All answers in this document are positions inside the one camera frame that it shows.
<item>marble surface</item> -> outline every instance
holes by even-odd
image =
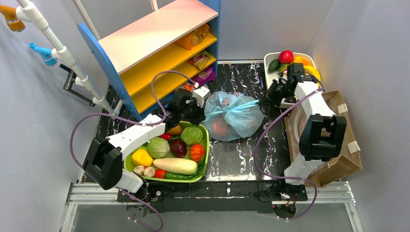
[[[261,63],[220,64],[218,65],[217,72],[218,77],[208,84],[211,93],[217,91],[236,91],[252,96],[255,99],[259,99],[266,93],[264,68]],[[111,86],[108,89],[106,98],[112,105],[116,105],[119,100]],[[264,115],[264,120],[253,136],[229,142],[211,139],[208,167],[206,175],[201,181],[270,179],[260,173],[255,173],[252,153],[259,136],[280,115],[280,109],[273,106],[261,106],[261,111]],[[121,109],[120,116],[134,120],[125,107]],[[97,134],[106,137],[121,132],[130,126],[128,123],[103,117],[100,119]],[[283,120],[277,123],[264,137],[259,148],[259,156],[260,160],[257,161],[259,166],[269,174],[281,175],[290,165]],[[86,175],[84,181],[92,182],[92,179]]]

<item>robotic arm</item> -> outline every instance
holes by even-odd
[[[279,107],[283,99],[295,96],[303,99],[318,88],[317,79],[306,75],[303,65],[294,63],[288,66],[286,82],[278,80],[269,88],[260,104],[273,103]],[[308,116],[305,128],[299,140],[299,154],[293,163],[284,171],[285,177],[296,176],[303,180],[278,180],[272,193],[277,198],[302,194],[304,180],[321,164],[340,154],[347,121],[327,106],[322,93],[317,92],[301,102]]]
[[[186,89],[178,89],[165,108],[166,118],[163,123],[144,126],[159,122],[163,118],[162,110],[157,109],[141,121],[142,126],[134,125],[107,138],[95,137],[82,168],[104,190],[113,187],[125,189],[134,193],[137,198],[144,199],[147,191],[146,181],[141,176],[123,169],[124,159],[150,139],[177,126],[180,120],[198,125],[205,119],[205,101],[209,95],[209,89],[206,87],[196,89],[192,93]]]

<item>brown box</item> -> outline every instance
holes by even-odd
[[[308,177],[308,179],[313,181],[318,187],[325,187],[327,184],[362,170],[363,168],[360,160],[360,148],[354,138],[347,107],[340,91],[325,92],[323,93],[323,97],[329,108],[336,115],[346,118],[347,127],[339,156],[317,167]],[[302,105],[295,107],[289,117],[285,118],[291,162],[293,162],[299,154],[299,143],[296,140],[296,133],[302,134],[306,121],[307,117]]]

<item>cabbage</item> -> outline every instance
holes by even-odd
[[[169,144],[165,139],[155,137],[149,141],[147,149],[154,159],[164,158],[169,152]]]
[[[202,131],[196,127],[187,127],[182,132],[181,139],[187,146],[199,144],[202,140]]]

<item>red tomato in bag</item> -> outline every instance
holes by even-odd
[[[293,52],[286,50],[280,53],[279,62],[281,64],[290,64],[293,62]]]

